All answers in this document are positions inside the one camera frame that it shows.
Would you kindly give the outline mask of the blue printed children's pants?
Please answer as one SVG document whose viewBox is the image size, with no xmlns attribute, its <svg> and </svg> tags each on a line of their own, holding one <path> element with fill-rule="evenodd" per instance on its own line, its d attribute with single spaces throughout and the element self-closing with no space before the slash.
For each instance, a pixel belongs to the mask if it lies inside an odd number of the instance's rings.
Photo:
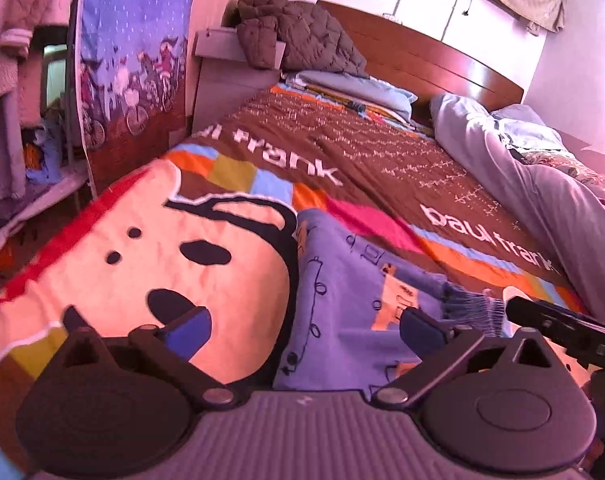
<svg viewBox="0 0 605 480">
<path fill-rule="evenodd" d="M 420 363 L 400 337 L 403 312 L 508 335 L 504 303 L 469 292 L 369 242 L 319 209 L 298 216 L 299 284 L 276 390 L 372 394 Z"/>
</svg>

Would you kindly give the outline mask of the grey duvet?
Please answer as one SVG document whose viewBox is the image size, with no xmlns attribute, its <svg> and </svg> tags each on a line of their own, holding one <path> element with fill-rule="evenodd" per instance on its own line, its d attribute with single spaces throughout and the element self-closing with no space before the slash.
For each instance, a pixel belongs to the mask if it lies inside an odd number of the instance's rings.
<svg viewBox="0 0 605 480">
<path fill-rule="evenodd" d="M 516 160 L 476 101 L 444 93 L 429 109 L 440 146 L 521 222 L 605 322 L 605 206 L 595 193 L 559 170 Z"/>
</svg>

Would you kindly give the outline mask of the colourful paul frank bedspread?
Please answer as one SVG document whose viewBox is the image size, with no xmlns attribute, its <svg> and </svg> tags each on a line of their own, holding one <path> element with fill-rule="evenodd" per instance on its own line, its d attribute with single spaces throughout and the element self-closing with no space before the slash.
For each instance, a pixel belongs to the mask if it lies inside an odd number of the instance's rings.
<svg viewBox="0 0 605 480">
<path fill-rule="evenodd" d="M 36 469 L 19 404 L 77 328 L 124 336 L 197 308 L 176 350 L 230 386 L 273 387 L 299 284 L 298 216 L 501 300 L 516 286 L 581 311 L 562 268 L 426 136 L 276 86 L 112 184 L 0 290 L 0 479 Z"/>
</svg>

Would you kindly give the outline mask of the floral patterned blanket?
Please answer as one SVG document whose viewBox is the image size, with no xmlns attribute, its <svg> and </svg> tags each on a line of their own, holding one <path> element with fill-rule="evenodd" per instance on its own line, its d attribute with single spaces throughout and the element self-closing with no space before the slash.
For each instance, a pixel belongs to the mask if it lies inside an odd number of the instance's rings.
<svg viewBox="0 0 605 480">
<path fill-rule="evenodd" d="M 528 148 L 509 148 L 512 156 L 527 165 L 548 166 L 567 174 L 587 186 L 605 207 L 605 174 L 599 174 L 567 151 L 533 151 Z"/>
</svg>

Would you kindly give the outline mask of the light blue pillow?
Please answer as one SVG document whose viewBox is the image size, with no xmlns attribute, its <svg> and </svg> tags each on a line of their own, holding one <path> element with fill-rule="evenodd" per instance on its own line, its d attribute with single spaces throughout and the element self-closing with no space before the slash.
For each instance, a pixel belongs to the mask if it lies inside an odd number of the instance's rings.
<svg viewBox="0 0 605 480">
<path fill-rule="evenodd" d="M 395 87 L 385 80 L 374 77 L 357 77 L 346 73 L 320 72 L 319 70 L 302 70 L 288 74 L 288 84 L 297 84 L 304 88 L 315 86 L 333 90 L 369 103 L 383 106 L 409 122 L 412 116 L 412 105 L 417 96 L 409 90 Z"/>
</svg>

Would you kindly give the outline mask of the grey bedside cabinet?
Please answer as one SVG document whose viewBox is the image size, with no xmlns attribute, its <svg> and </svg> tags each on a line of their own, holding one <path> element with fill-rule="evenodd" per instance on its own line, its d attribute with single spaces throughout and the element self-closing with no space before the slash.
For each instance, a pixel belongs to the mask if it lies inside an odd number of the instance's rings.
<svg viewBox="0 0 605 480">
<path fill-rule="evenodd" d="M 210 126 L 237 110 L 256 93 L 277 84 L 284 51 L 284 42 L 278 41 L 270 70 L 260 70 L 246 61 L 233 28 L 200 30 L 194 47 L 199 74 L 192 132 Z"/>
</svg>

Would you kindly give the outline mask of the brown wooden headboard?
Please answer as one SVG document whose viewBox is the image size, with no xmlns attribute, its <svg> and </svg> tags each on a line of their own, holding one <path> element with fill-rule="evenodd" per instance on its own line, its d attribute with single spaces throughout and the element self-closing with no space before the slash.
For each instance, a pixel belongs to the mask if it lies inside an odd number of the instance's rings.
<svg viewBox="0 0 605 480">
<path fill-rule="evenodd" d="M 343 26 L 367 60 L 369 75 L 417 96 L 412 118 L 421 125 L 432 122 L 429 102 L 443 93 L 472 98 L 490 112 L 523 99 L 515 82 L 439 40 L 349 6 L 317 3 Z"/>
</svg>

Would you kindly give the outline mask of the blue cartoon curtain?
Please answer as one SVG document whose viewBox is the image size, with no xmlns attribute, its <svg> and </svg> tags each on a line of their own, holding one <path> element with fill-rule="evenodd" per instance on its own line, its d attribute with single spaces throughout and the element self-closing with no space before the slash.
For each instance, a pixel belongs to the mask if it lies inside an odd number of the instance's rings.
<svg viewBox="0 0 605 480">
<path fill-rule="evenodd" d="M 78 112 L 95 194 L 184 133 L 192 1 L 78 0 Z"/>
</svg>

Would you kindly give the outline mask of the brown quilted jacket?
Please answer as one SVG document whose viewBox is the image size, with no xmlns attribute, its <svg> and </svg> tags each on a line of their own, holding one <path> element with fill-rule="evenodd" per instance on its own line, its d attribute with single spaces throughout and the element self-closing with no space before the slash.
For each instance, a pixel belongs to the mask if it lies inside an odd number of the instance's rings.
<svg viewBox="0 0 605 480">
<path fill-rule="evenodd" d="M 319 4 L 296 0 L 238 0 L 236 34 L 248 64 L 270 68 L 285 44 L 281 69 L 364 77 L 367 60 L 345 29 Z"/>
</svg>

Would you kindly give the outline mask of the pink quilted hanging garment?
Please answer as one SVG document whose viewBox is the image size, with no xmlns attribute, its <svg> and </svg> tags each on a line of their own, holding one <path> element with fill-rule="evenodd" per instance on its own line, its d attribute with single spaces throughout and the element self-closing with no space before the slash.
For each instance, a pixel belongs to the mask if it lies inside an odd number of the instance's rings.
<svg viewBox="0 0 605 480">
<path fill-rule="evenodd" d="M 66 27 L 72 0 L 0 0 L 0 200 L 26 192 L 20 128 L 39 121 L 40 82 L 20 66 L 37 51 L 39 32 Z"/>
</svg>

